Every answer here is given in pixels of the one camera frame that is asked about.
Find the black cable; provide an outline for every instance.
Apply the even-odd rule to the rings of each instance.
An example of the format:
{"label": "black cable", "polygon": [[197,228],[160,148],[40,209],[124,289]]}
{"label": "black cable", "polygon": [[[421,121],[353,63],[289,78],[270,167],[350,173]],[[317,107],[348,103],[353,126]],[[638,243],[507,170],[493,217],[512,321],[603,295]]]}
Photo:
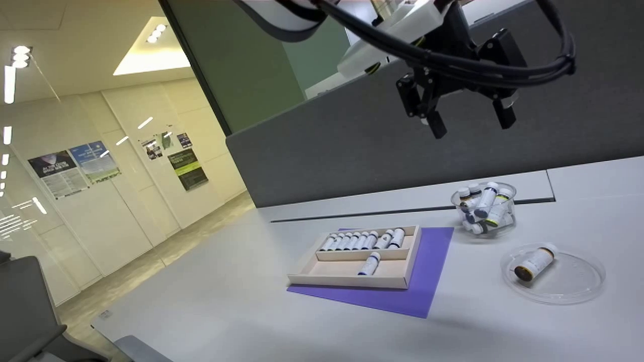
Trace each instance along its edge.
{"label": "black cable", "polygon": [[380,31],[378,28],[365,24],[363,20],[331,4],[329,0],[319,0],[317,4],[322,12],[327,12],[329,15],[338,20],[342,25],[353,29],[365,42],[392,55],[398,55],[411,63],[427,65],[438,73],[444,73],[448,78],[458,78],[473,85],[517,88],[517,85],[536,85],[536,83],[551,82],[568,71],[573,71],[575,48],[573,48],[571,33],[560,20],[557,10],[548,0],[536,0],[536,1],[539,4],[542,12],[550,20],[550,24],[556,28],[556,31],[561,36],[561,55],[557,55],[550,63],[529,65],[529,68],[490,63],[490,62],[479,62],[464,55],[432,51],[427,48],[415,48],[386,31]]}

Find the white table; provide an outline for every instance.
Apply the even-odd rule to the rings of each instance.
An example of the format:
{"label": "white table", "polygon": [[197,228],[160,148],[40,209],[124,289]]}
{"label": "white table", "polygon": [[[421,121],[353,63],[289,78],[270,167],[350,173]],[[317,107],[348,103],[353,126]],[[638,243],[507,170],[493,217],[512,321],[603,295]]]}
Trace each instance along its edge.
{"label": "white table", "polygon": [[[113,341],[136,336],[176,362],[642,359],[644,159],[550,177],[557,201],[520,205],[520,223],[497,240],[455,232],[427,319],[289,294],[287,274],[327,230],[446,227],[454,211],[294,223],[249,211],[111,305],[94,328]],[[544,240],[601,258],[603,294],[548,305],[512,292],[504,255]]]}

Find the gray wall panel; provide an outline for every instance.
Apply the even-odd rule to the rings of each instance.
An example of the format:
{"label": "gray wall panel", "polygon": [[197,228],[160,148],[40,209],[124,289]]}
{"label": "gray wall panel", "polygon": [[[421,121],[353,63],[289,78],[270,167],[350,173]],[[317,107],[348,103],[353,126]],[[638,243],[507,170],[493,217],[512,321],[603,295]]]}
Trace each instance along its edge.
{"label": "gray wall panel", "polygon": [[[253,201],[278,205],[644,153],[644,1],[557,5],[575,31],[580,69],[521,90],[514,129],[497,126],[487,98],[462,93],[444,98],[449,135],[436,140],[405,117],[395,90],[405,65],[395,63],[230,136]],[[529,59],[557,49],[534,5],[479,31],[499,25],[515,31]]]}

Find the clear plastic lid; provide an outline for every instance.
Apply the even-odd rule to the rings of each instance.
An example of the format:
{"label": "clear plastic lid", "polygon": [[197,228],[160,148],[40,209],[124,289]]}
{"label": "clear plastic lid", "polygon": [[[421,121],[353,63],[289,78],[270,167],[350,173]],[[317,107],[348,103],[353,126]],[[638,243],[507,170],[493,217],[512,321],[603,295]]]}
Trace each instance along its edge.
{"label": "clear plastic lid", "polygon": [[560,305],[585,304],[601,295],[607,276],[603,263],[575,246],[560,243],[556,261],[532,283],[521,282],[515,276],[515,267],[538,246],[520,246],[504,257],[504,279],[514,292],[534,301]]}

